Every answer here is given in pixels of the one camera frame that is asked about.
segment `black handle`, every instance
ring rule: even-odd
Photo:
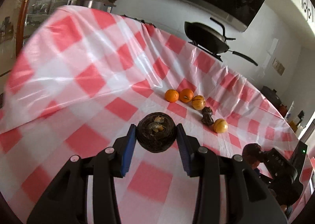
[[[249,62],[251,62],[255,66],[258,66],[257,62],[255,62],[252,58],[248,57],[247,55],[241,54],[241,53],[236,52],[236,51],[232,51],[232,54],[240,56],[240,57],[244,58],[245,60],[248,60]]]
[[[222,27],[222,35],[225,37],[225,27],[221,22],[218,22],[216,19],[213,19],[210,17],[210,20],[214,21],[216,24],[220,25]]]

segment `plastic tablecloth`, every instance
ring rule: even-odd
[[[203,125],[200,111],[190,104],[164,100],[167,89],[184,88],[205,97],[214,119],[227,120],[226,133]],[[130,124],[157,111],[221,156],[241,154],[246,144],[256,142],[289,157],[298,142],[245,77],[202,50],[152,25],[64,6],[22,49],[6,84],[1,193],[26,223],[70,156],[96,155],[125,136]],[[267,174],[264,165],[259,168]],[[305,185],[311,170],[307,157],[301,175]],[[191,223],[197,186],[198,178],[183,170],[176,143],[159,154],[137,143],[130,171],[115,179],[122,223]]]

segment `stainless steel pot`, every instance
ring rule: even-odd
[[[111,13],[113,7],[116,7],[108,0],[69,0],[68,5],[79,5],[87,8],[93,8]]]

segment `yellow fruit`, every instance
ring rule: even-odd
[[[192,106],[196,110],[202,110],[205,107],[205,104],[204,97],[201,95],[195,96],[192,100]]]
[[[224,119],[218,119],[213,124],[213,130],[216,133],[225,133],[227,131],[228,124]]]
[[[184,103],[190,102],[193,99],[193,97],[194,97],[194,92],[190,89],[183,89],[179,93],[179,99]]]
[[[175,90],[170,89],[166,91],[164,97],[168,102],[175,102],[179,98],[179,93]]]

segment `silver screw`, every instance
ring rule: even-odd
[[[115,152],[115,149],[113,148],[113,147],[107,147],[106,149],[105,149],[105,153],[106,154],[112,154],[112,153],[114,153]]]
[[[233,159],[237,162],[242,162],[243,161],[243,157],[241,155],[235,155],[233,156]]]
[[[77,162],[79,159],[80,159],[80,157],[78,155],[74,155],[74,156],[70,157],[71,162]]]
[[[199,147],[198,148],[198,152],[199,153],[202,153],[202,154],[205,154],[208,152],[208,149],[206,147]]]

